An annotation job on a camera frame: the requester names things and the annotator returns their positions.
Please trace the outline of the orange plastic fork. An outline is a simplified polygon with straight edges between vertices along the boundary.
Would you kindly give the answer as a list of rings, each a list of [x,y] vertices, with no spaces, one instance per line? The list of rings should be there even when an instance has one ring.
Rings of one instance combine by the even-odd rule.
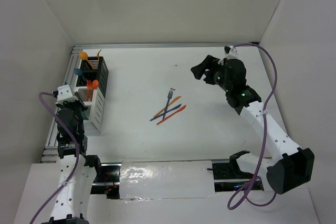
[[[91,87],[92,87],[91,80],[88,80],[88,79],[86,80],[86,87],[87,87],[86,101],[88,102],[89,98],[90,98],[90,90],[91,90]]]

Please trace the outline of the orange plastic spoon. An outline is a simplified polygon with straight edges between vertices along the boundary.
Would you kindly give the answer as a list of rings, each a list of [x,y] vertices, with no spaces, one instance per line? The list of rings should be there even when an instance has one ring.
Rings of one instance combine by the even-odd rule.
[[[92,84],[91,84],[92,94],[91,94],[90,101],[92,101],[92,99],[93,99],[94,90],[97,89],[98,87],[99,87],[99,81],[98,80],[93,80]]]

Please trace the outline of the blue plastic spoon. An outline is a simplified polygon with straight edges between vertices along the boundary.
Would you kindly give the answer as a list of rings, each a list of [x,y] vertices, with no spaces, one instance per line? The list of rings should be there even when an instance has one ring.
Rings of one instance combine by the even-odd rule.
[[[74,68],[73,73],[78,76],[78,79],[80,79],[83,82],[87,82],[87,79],[84,77],[83,72],[79,68]]]

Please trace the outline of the yellow plastic knife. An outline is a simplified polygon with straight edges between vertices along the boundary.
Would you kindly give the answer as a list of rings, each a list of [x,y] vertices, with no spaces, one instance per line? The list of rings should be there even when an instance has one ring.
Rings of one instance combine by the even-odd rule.
[[[171,104],[173,104],[175,101],[177,101],[178,99],[180,99],[182,96],[177,96],[175,97],[173,100],[171,100],[163,109],[161,109],[154,117],[159,116],[162,112],[165,111],[166,108],[168,108]]]

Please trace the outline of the orange plastic knife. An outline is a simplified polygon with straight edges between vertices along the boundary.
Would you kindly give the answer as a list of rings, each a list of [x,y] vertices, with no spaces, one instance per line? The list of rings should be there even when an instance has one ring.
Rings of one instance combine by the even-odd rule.
[[[161,123],[165,122],[166,120],[168,120],[169,118],[171,118],[172,116],[182,112],[185,108],[187,107],[187,105],[182,106],[181,108],[179,108],[178,110],[176,110],[175,112],[173,112],[172,114],[168,115],[167,117],[165,117],[164,119],[162,119],[161,121],[159,121],[156,125],[160,125]]]

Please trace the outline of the blue plastic fork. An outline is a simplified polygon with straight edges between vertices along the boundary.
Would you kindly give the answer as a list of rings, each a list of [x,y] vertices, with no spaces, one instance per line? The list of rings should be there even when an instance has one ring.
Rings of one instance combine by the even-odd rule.
[[[165,115],[166,115],[166,113],[167,113],[167,109],[168,109],[168,107],[169,107],[170,100],[171,100],[171,98],[173,97],[173,92],[174,92],[174,91],[175,91],[174,88],[170,88],[170,89],[169,89],[169,92],[168,92],[168,95],[167,95],[167,103],[166,103],[166,106],[165,106],[165,108],[164,108],[164,112],[163,112],[163,117],[162,117],[162,119],[165,119]]]

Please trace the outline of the yellow plastic spoon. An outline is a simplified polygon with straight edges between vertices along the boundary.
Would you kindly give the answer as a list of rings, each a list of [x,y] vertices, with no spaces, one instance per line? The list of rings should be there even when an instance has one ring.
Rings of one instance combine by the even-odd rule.
[[[95,69],[94,65],[89,61],[88,54],[84,51],[79,53],[79,58],[83,61],[86,61],[92,69]]]

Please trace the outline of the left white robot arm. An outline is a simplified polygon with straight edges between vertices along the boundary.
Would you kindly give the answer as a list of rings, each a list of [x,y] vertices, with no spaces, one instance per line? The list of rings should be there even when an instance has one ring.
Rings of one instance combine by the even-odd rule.
[[[59,186],[38,209],[41,212],[54,202],[48,223],[88,223],[87,212],[93,182],[103,177],[103,167],[98,156],[87,155],[82,113],[84,103],[74,95],[56,97],[58,112],[53,112],[39,94],[40,102],[57,123],[57,152],[60,165]]]

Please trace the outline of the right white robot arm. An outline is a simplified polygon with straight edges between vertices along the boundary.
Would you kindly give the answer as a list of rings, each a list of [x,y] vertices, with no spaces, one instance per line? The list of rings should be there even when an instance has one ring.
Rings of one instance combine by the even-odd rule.
[[[225,91],[228,104],[266,142],[271,158],[259,160],[248,151],[230,156],[229,172],[235,178],[252,173],[259,164],[258,177],[266,190],[284,194],[311,180],[314,153],[301,148],[264,109],[261,97],[246,84],[246,68],[239,59],[220,60],[208,55],[191,68],[195,79],[217,85]]]

